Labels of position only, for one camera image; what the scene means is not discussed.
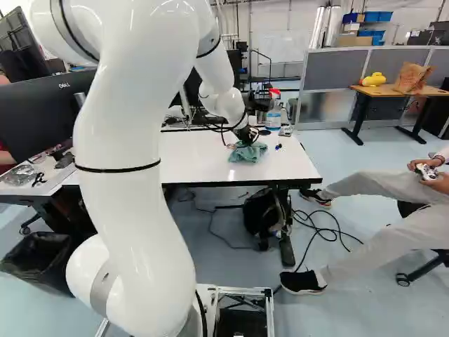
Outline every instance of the person's leg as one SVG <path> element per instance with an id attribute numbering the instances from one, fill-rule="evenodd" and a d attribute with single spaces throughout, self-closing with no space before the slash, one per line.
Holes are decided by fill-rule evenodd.
<path id="1" fill-rule="evenodd" d="M 292 293 L 318 293 L 327 284 L 378 268 L 413 249 L 449 249 L 448 219 L 447 205 L 416 211 L 399 223 L 380 230 L 346 258 L 312 271 L 313 274 L 281 273 L 281 283 Z"/>
<path id="2" fill-rule="evenodd" d="M 357 194 L 382 195 L 420 204 L 449 204 L 449 195 L 420 184 L 420 177 L 413 172 L 361 171 L 330 184 L 318 196 L 335 199 Z"/>

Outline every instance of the office cubicle partition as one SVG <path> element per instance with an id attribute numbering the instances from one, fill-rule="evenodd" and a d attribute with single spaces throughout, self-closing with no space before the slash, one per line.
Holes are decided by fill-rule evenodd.
<path id="1" fill-rule="evenodd" d="M 434 65 L 428 84 L 439 87 L 449 77 L 447 46 L 370 46 L 308 50 L 297 105 L 296 129 L 340 128 L 351 123 L 356 94 L 349 86 L 373 72 L 394 83 L 405 61 Z M 401 125 L 401 113 L 380 114 L 364 127 Z"/>

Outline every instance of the black backpack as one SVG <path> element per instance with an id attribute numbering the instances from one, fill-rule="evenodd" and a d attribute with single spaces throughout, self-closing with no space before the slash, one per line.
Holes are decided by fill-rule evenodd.
<path id="1" fill-rule="evenodd" d="M 285 222 L 285 211 L 270 187 L 264 188 L 245 200 L 243 221 L 246 230 L 260 238 L 261 251 L 268 249 L 268 237 L 280 230 Z"/>

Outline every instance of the white sleeve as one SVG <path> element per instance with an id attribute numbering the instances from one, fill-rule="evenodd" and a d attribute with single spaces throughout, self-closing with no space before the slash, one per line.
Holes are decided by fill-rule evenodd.
<path id="1" fill-rule="evenodd" d="M 443 149 L 441 149 L 440 151 L 438 151 L 437 154 L 435 154 L 436 156 L 442 156 L 445 159 L 445 163 L 449 162 L 449 146 L 444 147 Z"/>

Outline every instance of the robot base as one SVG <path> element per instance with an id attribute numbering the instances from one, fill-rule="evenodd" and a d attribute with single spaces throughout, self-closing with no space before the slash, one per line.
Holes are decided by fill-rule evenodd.
<path id="1" fill-rule="evenodd" d="M 198 284 L 196 290 L 203 302 L 207 337 L 274 337 L 274 301 L 270 288 L 234 288 Z M 181 335 L 201 336 L 201 316 L 199 305 L 194 301 L 192 315 L 186 325 L 198 333 L 181 331 Z M 104 319 L 95 337 L 107 337 L 109 321 Z"/>

